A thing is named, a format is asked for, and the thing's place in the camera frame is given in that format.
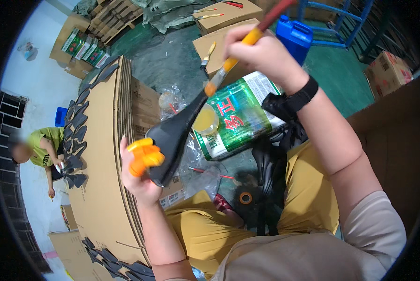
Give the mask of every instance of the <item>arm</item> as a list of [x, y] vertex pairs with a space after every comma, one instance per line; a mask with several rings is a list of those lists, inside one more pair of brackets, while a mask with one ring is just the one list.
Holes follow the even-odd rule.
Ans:
[[52, 185], [52, 172], [51, 172], [51, 167], [45, 167], [44, 171], [46, 172], [46, 177], [48, 178], [48, 196], [50, 198], [54, 198], [55, 196], [55, 190], [54, 187]]
[[122, 181], [137, 199], [146, 251], [156, 280], [170, 278], [195, 280], [179, 238], [159, 204], [162, 189], [151, 180], [134, 177], [128, 171], [134, 156], [126, 147], [127, 138], [123, 137], [120, 144]]
[[[226, 55], [261, 71], [287, 95], [299, 91], [308, 82], [308, 74], [270, 31], [253, 46], [239, 42], [251, 29], [240, 26], [228, 32]], [[358, 202], [382, 190], [381, 185], [352, 127], [321, 88], [297, 116], [330, 175], [343, 225]]]
[[46, 149], [46, 151], [48, 152], [49, 156], [51, 157], [51, 160], [54, 163], [54, 165], [60, 165], [62, 160], [57, 158], [56, 149], [54, 148], [54, 144], [52, 143], [52, 141], [50, 139], [47, 139], [47, 138], [44, 138], [44, 137], [41, 138], [40, 148]]

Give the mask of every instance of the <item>black wrist strap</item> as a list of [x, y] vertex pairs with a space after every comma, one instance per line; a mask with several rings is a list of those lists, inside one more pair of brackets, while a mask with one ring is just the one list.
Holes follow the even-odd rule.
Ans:
[[319, 85], [310, 75], [310, 79], [303, 88], [294, 95], [286, 97], [286, 104], [291, 112], [296, 113], [301, 110], [304, 105], [310, 102], [318, 91]]
[[262, 108], [285, 122], [297, 120], [297, 111], [310, 102], [318, 91], [319, 85], [310, 75], [303, 88], [291, 96], [269, 93], [263, 100]]

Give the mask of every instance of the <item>window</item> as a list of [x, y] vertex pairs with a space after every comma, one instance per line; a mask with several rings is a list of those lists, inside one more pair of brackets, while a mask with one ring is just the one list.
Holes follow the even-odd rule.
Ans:
[[4, 194], [5, 206], [24, 248], [42, 273], [51, 273], [27, 220], [21, 194], [19, 166], [13, 163], [7, 149], [9, 135], [21, 128], [26, 103], [27, 99], [24, 97], [18, 98], [4, 92], [0, 93], [0, 187]]

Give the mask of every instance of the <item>tape roll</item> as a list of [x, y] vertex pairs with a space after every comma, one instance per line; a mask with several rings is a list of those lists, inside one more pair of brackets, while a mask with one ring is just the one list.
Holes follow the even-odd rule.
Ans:
[[243, 192], [240, 194], [240, 202], [241, 204], [249, 204], [252, 202], [252, 195], [249, 192]]

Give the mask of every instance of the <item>yellow glue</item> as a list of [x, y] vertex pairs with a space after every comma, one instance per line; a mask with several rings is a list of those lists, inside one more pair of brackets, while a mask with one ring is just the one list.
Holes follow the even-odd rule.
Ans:
[[198, 133], [208, 135], [216, 131], [218, 124], [219, 119], [216, 112], [210, 105], [204, 104], [194, 121], [193, 129]]

